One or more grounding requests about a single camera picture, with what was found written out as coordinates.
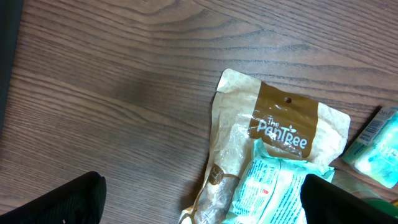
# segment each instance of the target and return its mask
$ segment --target tissue packet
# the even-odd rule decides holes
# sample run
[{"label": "tissue packet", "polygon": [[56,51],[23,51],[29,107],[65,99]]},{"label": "tissue packet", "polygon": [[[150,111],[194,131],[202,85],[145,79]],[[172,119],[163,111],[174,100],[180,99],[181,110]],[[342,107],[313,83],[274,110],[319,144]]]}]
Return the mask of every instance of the tissue packet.
[{"label": "tissue packet", "polygon": [[397,110],[383,107],[343,156],[351,167],[388,188],[398,182]]},{"label": "tissue packet", "polygon": [[258,139],[223,224],[307,223],[300,200],[305,176],[315,174],[331,182],[334,173],[332,167],[271,157]]},{"label": "tissue packet", "polygon": [[343,152],[349,122],[347,114],[323,103],[225,70],[213,100],[204,183],[179,223],[225,219],[254,140],[262,139],[270,156],[327,166]]}]

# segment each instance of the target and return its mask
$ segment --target wood grain surface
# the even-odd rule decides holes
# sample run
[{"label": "wood grain surface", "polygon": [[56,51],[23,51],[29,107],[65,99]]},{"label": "wood grain surface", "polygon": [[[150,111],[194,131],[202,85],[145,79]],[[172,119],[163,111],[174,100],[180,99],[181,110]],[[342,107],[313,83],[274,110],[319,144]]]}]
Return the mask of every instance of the wood grain surface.
[{"label": "wood grain surface", "polygon": [[[177,223],[203,183],[232,68],[351,116],[398,105],[393,0],[25,0],[0,141],[0,213],[84,174],[102,223]],[[386,200],[387,189],[355,173]]]}]

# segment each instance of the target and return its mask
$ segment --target teal plastic wrapper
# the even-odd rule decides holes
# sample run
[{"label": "teal plastic wrapper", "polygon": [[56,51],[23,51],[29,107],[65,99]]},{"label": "teal plastic wrapper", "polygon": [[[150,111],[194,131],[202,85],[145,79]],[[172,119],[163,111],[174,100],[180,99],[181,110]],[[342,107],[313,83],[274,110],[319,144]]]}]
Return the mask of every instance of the teal plastic wrapper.
[{"label": "teal plastic wrapper", "polygon": [[223,223],[307,223],[300,200],[305,176],[331,182],[334,173],[332,167],[271,157],[258,139]]},{"label": "teal plastic wrapper", "polygon": [[382,185],[398,182],[398,108],[382,108],[350,145],[343,160]]}]

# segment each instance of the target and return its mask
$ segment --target brown sticker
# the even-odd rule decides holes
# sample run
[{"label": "brown sticker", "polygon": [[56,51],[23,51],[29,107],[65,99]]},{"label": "brown sticker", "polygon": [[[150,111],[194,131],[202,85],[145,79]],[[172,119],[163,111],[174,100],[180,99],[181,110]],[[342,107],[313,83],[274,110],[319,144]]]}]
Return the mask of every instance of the brown sticker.
[{"label": "brown sticker", "polygon": [[318,102],[261,83],[249,136],[306,158],[318,124]]},{"label": "brown sticker", "polygon": [[214,164],[210,170],[209,183],[211,185],[219,184],[224,177],[224,171],[218,165]]}]

